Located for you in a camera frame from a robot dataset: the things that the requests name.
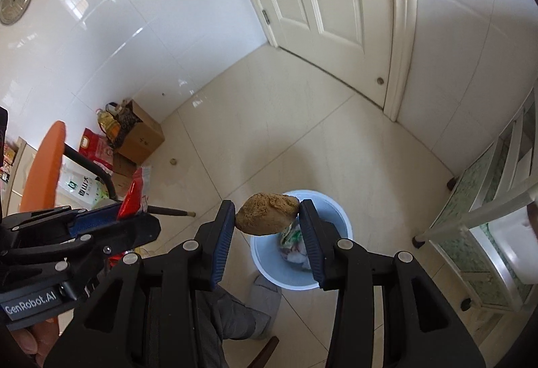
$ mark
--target tiled floor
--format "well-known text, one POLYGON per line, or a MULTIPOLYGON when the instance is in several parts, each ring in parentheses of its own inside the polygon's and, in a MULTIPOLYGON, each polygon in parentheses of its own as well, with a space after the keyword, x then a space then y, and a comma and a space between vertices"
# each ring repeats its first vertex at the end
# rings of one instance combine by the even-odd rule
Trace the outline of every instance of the tiled floor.
MULTIPOLYGON (((415 251, 410 242, 447 199, 451 173, 380 109, 319 69, 265 45, 211 81, 163 129, 166 142, 149 160, 152 204, 199 217, 163 218, 162 233, 147 250, 164 253, 192 238, 214 219, 222 199, 238 209, 256 192, 315 189, 344 208, 356 242, 383 254, 414 251, 453 306, 465 296, 437 253, 427 246, 415 251)), ((248 241, 236 230, 222 281, 243 299, 257 274, 248 241)), ((283 294, 274 325, 280 344, 267 367, 321 368, 336 294, 283 294)), ((468 323, 472 314, 462 319, 468 323)), ((382 324, 377 303, 374 366, 381 366, 382 324)), ((225 342, 231 368, 246 367, 264 344, 225 342)))

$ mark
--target gray pants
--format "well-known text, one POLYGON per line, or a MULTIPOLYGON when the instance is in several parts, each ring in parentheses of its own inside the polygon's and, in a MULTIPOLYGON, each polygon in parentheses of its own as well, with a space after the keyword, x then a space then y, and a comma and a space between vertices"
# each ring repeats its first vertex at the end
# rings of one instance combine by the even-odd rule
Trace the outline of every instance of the gray pants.
POLYGON ((206 368, 229 368, 224 359, 224 339, 248 339, 256 329, 256 320, 267 315, 248 308, 233 295, 217 286, 213 292, 196 291, 198 329, 206 368))

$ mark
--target ginger root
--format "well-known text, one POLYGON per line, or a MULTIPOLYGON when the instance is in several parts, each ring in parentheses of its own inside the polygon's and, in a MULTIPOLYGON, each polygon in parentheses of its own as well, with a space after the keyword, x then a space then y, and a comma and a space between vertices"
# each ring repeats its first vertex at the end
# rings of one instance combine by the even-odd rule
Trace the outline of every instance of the ginger root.
POLYGON ((299 200, 280 194, 255 194, 236 215, 236 227, 243 233, 265 236, 289 227, 299 213, 299 200))

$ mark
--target brown wooden chair leg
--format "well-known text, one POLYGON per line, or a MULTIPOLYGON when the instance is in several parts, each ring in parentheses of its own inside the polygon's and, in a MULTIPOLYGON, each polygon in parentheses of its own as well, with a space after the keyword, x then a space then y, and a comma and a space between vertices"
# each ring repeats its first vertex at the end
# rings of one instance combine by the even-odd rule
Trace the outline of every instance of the brown wooden chair leg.
POLYGON ((254 358, 247 368, 264 368, 278 343, 279 339, 276 336, 269 339, 269 342, 265 344, 265 347, 263 347, 262 351, 260 351, 260 353, 254 358))

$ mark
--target door hinge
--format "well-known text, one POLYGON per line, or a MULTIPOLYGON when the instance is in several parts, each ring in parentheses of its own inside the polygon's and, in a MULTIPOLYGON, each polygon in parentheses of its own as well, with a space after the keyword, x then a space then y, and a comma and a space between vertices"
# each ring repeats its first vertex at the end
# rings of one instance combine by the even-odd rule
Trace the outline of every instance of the door hinge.
POLYGON ((265 22, 267 22, 267 25, 271 25, 271 21, 269 21, 269 17, 267 15, 267 12, 265 10, 262 10, 262 14, 264 15, 265 22))

